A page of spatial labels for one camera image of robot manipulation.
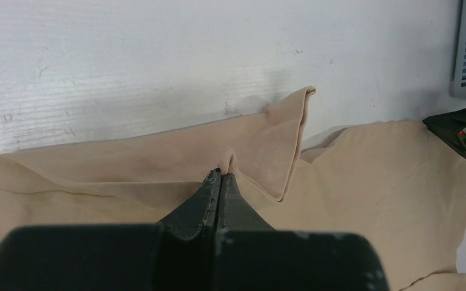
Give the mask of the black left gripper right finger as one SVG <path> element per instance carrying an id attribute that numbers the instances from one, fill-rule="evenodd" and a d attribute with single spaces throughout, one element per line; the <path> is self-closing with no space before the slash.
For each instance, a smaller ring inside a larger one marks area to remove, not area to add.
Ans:
<path id="1" fill-rule="evenodd" d="M 222 177 L 217 212 L 217 228 L 228 230 L 274 230 L 242 197 L 235 175 Z"/>

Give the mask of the tan beige t shirt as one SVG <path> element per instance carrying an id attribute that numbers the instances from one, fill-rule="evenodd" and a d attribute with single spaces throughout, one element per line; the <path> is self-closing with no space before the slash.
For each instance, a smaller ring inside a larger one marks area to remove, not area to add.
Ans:
<path id="1" fill-rule="evenodd" d="M 302 150 L 314 92 L 257 115 L 1 154 L 0 241 L 25 225 L 158 221 L 219 168 L 276 229 L 363 235 L 391 290 L 466 290 L 455 267 L 466 160 L 419 121 L 351 127 Z"/>

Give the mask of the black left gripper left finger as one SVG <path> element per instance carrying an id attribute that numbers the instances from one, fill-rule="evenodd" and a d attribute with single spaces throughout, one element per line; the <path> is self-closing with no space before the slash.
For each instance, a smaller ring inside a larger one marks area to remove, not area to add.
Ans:
<path id="1" fill-rule="evenodd" d="M 176 239 L 191 241 L 198 238 L 203 231 L 216 224 L 220 187 L 220 170 L 211 170 L 197 191 L 159 223 Z"/>

